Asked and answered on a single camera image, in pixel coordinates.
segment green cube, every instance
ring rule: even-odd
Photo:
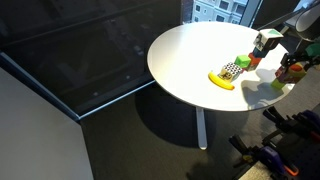
[[[274,79],[271,83],[271,86],[276,88],[276,89],[282,89],[286,84],[279,82],[278,79]]]
[[[251,59],[247,55],[239,55],[237,56],[234,63],[241,68],[246,68],[250,64]]]
[[[306,48],[308,56],[319,56],[320,55],[320,43],[311,44]]]

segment white wall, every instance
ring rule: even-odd
[[[81,127],[1,68],[0,179],[93,179]]]

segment round white table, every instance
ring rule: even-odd
[[[172,28],[160,35],[148,52],[148,67],[156,82],[177,99],[196,107],[198,140],[206,149],[204,109],[247,111],[274,104],[293,88],[271,87],[275,71],[287,50],[280,44],[269,51],[255,71],[242,73],[225,90],[213,84],[208,73],[219,74],[238,55],[253,51],[258,31],[230,23],[199,22]]]

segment gray carpet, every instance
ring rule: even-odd
[[[320,102],[320,71],[307,76],[275,107],[283,115],[313,109]],[[205,111],[208,149],[197,147],[195,109],[153,84],[82,120],[96,180],[232,179],[240,154],[228,142],[238,134],[260,145],[275,126],[249,112]]]

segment banana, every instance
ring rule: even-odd
[[[213,72],[209,72],[209,79],[219,87],[222,87],[227,90],[233,90],[234,85],[229,82],[224,81],[219,76],[215,75]]]

